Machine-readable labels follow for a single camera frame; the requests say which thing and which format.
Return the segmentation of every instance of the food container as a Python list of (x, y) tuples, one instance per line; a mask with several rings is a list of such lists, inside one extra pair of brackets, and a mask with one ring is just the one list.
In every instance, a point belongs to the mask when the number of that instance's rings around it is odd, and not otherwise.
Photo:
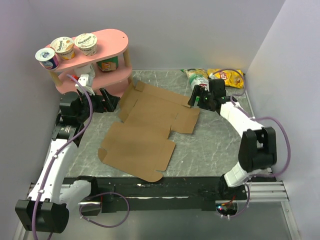
[(37, 59), (42, 66), (48, 70), (53, 70), (59, 65), (55, 50), (50, 47), (42, 48), (37, 51), (35, 54), (35, 59)]
[(97, 66), (102, 72), (111, 72), (115, 71), (118, 66), (118, 57), (114, 56), (112, 58), (104, 59), (96, 62)]
[(97, 52), (97, 36), (92, 33), (83, 33), (74, 39), (74, 44), (86, 56), (95, 55)]
[(67, 36), (58, 37), (53, 40), (50, 47), (64, 60), (70, 60), (75, 57), (74, 41)]
[(80, 66), (80, 67), (76, 67), (74, 69), (75, 75), (77, 77), (80, 77), (82, 74), (89, 74), (90, 76), (92, 76), (92, 78), (94, 78), (96, 76), (96, 72), (94, 69), (94, 64), (88, 64), (88, 65), (84, 65), (84, 66)]

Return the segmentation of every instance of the white container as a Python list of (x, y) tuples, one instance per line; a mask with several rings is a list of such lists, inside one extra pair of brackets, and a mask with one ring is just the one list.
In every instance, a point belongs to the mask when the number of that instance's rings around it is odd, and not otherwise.
[(37, 59), (42, 66), (48, 70), (53, 70), (59, 65), (55, 50), (50, 47), (45, 47), (37, 51), (35, 59)]
[(97, 52), (97, 36), (92, 33), (83, 33), (74, 39), (74, 44), (86, 56), (95, 55)]
[(67, 36), (58, 37), (53, 40), (50, 47), (64, 60), (70, 60), (75, 57), (74, 41)]
[(88, 65), (84, 65), (84, 66), (80, 66), (80, 67), (76, 67), (76, 68), (74, 69), (74, 72), (75, 72), (75, 75), (76, 75), (77, 77), (79, 77), (79, 78), (80, 78), (80, 76), (83, 75), (83, 74), (88, 74), (88, 75), (90, 75), (92, 78), (94, 78), (94, 77), (96, 76), (96, 72), (95, 72), (93, 63), (88, 64)]

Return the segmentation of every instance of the cardboard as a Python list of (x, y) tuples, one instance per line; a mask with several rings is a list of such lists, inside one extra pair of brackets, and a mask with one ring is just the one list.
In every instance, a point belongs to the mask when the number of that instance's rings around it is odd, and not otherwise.
[(102, 163), (128, 174), (156, 182), (163, 177), (175, 143), (170, 131), (191, 134), (199, 108), (188, 106), (189, 98), (139, 81), (123, 94), (118, 115), (124, 122), (110, 127), (98, 149)]

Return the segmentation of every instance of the white wall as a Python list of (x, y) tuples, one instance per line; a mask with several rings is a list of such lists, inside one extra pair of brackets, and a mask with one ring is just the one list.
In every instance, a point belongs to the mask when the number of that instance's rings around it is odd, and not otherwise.
[(29, 0), (53, 40), (129, 37), (134, 69), (247, 70), (285, 0)]
[(59, 94), (35, 59), (49, 37), (27, 1), (1, 2), (0, 32), (0, 238), (9, 240), (18, 224), (16, 202), (40, 175)]
[[(246, 75), (255, 114), (279, 119), (290, 139), (282, 179), (304, 240), (320, 236), (319, 10), (319, 0), (286, 0)], [(278, 140), (277, 170), (286, 157)]]

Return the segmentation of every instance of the table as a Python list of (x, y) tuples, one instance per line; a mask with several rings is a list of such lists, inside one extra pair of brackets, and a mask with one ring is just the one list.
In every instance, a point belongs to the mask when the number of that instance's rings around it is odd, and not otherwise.
[[(192, 91), (185, 73), (179, 70), (136, 70), (133, 80), (155, 85), (182, 95)], [(227, 94), (243, 90), (227, 87)], [(237, 98), (240, 105), (252, 114), (246, 95)], [(67, 177), (130, 177), (123, 171), (102, 163), (97, 150), (113, 122), (120, 122), (115, 112), (94, 113), (83, 135), (77, 156), (71, 162)], [(238, 161), (241, 138), (231, 124), (216, 112), (200, 110), (193, 134), (171, 132), (169, 139), (176, 143), (165, 177), (221, 176)]]

